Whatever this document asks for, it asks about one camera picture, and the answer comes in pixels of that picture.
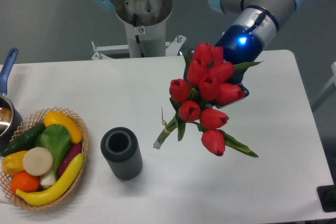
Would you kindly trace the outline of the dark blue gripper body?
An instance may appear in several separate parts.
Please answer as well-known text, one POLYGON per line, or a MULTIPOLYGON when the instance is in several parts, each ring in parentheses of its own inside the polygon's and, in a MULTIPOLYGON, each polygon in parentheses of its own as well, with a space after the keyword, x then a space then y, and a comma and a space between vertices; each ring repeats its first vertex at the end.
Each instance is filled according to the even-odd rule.
POLYGON ((237 85, 243 92, 244 74, 258 63, 255 59, 262 51, 257 35, 243 26, 234 25, 215 44, 200 43, 194 53, 186 56, 186 81, 199 87, 204 76, 216 78, 219 84, 237 85))

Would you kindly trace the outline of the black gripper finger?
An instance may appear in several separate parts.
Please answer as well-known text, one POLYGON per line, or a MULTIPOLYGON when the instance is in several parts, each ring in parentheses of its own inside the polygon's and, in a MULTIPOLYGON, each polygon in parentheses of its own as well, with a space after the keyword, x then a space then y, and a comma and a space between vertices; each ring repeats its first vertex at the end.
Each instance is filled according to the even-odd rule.
POLYGON ((218 96, 210 102, 211 106, 221 108, 235 103, 249 95, 249 91, 243 85, 221 83, 218 96))

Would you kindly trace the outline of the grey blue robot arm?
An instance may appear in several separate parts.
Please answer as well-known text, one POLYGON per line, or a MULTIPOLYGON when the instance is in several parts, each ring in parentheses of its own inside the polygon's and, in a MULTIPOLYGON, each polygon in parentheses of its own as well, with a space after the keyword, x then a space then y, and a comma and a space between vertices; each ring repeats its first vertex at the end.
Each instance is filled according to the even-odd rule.
MULTIPOLYGON (((94 0, 103 10, 115 12, 124 23, 132 58, 181 54, 183 38, 166 41, 166 21, 172 0, 94 0)), ((235 14, 218 46, 233 64, 252 62, 276 36, 303 0, 207 0, 211 9, 235 14)))

